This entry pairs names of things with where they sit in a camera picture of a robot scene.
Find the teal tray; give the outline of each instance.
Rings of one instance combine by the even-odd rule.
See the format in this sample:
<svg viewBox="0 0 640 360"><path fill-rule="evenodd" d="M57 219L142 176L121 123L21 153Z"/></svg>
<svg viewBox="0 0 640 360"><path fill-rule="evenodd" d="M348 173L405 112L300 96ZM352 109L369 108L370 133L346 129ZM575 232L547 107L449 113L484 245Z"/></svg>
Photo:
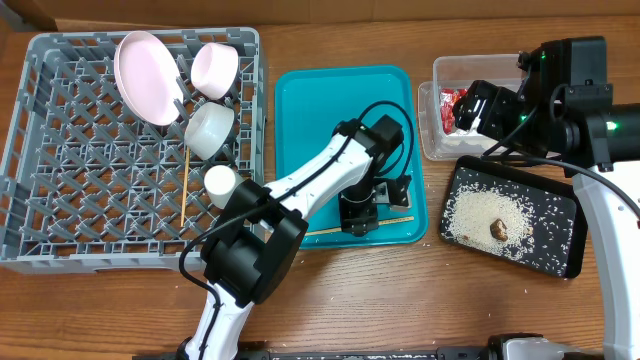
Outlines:
<svg viewBox="0 0 640 360"><path fill-rule="evenodd" d="M275 90L276 177L292 173L324 149L335 126L343 120L357 118L370 104L379 100L398 103L409 113L414 124L414 147L408 173L412 176L409 192L412 207L408 212L394 212L379 206L380 220L413 216L414 220L381 226L363 237L337 232L304 238L302 249L338 248L369 245L405 244L419 240L427 231L427 202L420 161L420 145L415 123L409 76L396 66L367 66L292 71L280 78ZM398 109L382 105L365 117L372 125L387 114L403 126L405 141L409 127ZM396 151L388 164L400 155ZM400 175L405 160L400 160L385 177ZM309 221L309 232L340 226L337 197L329 201Z"/></svg>

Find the wooden table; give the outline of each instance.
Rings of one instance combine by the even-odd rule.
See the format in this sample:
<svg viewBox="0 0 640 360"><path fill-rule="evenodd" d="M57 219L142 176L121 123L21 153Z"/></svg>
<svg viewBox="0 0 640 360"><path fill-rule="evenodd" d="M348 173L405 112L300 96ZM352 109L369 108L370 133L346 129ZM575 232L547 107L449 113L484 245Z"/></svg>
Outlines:
<svg viewBox="0 0 640 360"><path fill-rule="evenodd" d="M617 103L640 94L640 18L399 22L258 28L269 62L269 114L282 74L302 68L394 64L414 94L439 56L532 50L543 41L601 34ZM0 133L32 34L10 35L0 64ZM274 178L273 122L267 179ZM489 335L537 332L599 348L604 329L591 243L582 275L563 281L438 239L453 162L423 158L430 227L411 245L301 251L286 279L253 313L246 346L283 351L429 349L482 345ZM561 179L561 171L536 173ZM175 350L194 333L205 293L178 273L112 271L25 276L0 270L0 358L129 359Z"/></svg>

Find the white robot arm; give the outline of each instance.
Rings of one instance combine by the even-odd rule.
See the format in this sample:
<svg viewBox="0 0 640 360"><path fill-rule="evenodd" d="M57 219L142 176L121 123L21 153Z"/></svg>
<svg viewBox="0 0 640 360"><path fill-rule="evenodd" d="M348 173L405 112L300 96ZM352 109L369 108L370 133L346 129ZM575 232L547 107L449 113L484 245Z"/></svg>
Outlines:
<svg viewBox="0 0 640 360"><path fill-rule="evenodd" d="M640 161L618 162L594 172L640 203ZM584 175L573 186L591 231L605 311L607 360L640 359L640 228L638 218L609 188Z"/></svg>
<svg viewBox="0 0 640 360"><path fill-rule="evenodd" d="M284 194L328 163L346 140L347 138L343 135L334 135L329 145L320 154L294 173L281 180L269 183L266 187L272 189L271 194L274 197ZM343 155L337 161L333 162L322 174L300 189L294 196L285 199L281 204L289 210L299 210L304 219L310 218L327 201L338 195L340 191L357 184L365 176L372 161L371 156L365 150L364 146L358 142L349 142ZM261 221L260 224L271 230L271 226L265 221ZM236 305L236 299L222 286L215 284L213 288L220 295L222 305L213 330L208 336L203 359L232 360L238 352L240 332L254 304L251 302L244 307L239 307ZM200 346L204 340L206 328L213 318L214 304L215 300L212 294L208 294L198 330L186 346L186 354L190 360L199 359Z"/></svg>
<svg viewBox="0 0 640 360"><path fill-rule="evenodd" d="M389 102L379 104L398 107ZM178 358L232 360L238 350L238 337L254 304L271 294L291 266L308 226L305 220L346 189L354 189L350 194L364 197L349 207L350 211L360 206L376 206L372 200L374 176L403 139L402 127L388 116L383 116L371 128L362 125L360 119L342 122L329 145L287 177L265 187L250 180L236 184L219 221L224 224L268 197L271 200L262 202L276 205L265 210L259 223L273 234L264 244L242 230L240 223L231 233L217 236L226 239L212 239L205 244L201 250L201 257L208 262L205 277L213 283L208 285L217 292L220 301L216 302L213 293L208 294L198 330L181 345ZM408 197L406 187L401 191L405 194L403 197Z"/></svg>

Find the rice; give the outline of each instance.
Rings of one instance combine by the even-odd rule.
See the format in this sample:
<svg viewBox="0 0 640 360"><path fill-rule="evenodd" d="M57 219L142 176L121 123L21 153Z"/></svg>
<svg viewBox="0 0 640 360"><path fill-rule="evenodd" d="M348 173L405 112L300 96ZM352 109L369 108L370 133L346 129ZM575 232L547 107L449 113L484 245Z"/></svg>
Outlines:
<svg viewBox="0 0 640 360"><path fill-rule="evenodd" d="M519 195L505 195L498 187L478 183L460 186L446 204L447 232L455 241L478 250L517 261L532 253L534 204ZM507 240L491 236L490 225L497 219L507 227Z"/></svg>

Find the dish rack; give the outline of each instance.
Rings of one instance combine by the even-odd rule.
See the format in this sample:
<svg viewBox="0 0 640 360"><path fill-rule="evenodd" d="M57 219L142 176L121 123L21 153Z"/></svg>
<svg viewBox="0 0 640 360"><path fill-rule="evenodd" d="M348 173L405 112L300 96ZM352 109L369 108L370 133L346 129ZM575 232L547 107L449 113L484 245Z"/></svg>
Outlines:
<svg viewBox="0 0 640 360"><path fill-rule="evenodd" d="M180 117L165 127L137 118L115 85L113 59L128 32L52 33L31 40L0 166L0 265L38 274L177 270L187 242L218 215L204 189L206 170L227 164L264 183L268 67L257 31L150 33L173 55L185 96L175 102ZM217 101L234 109L237 138L213 161L192 154L181 227L183 134L189 116L209 101L191 84L190 66L212 41L240 55L237 92ZM202 267L198 248L185 265Z"/></svg>

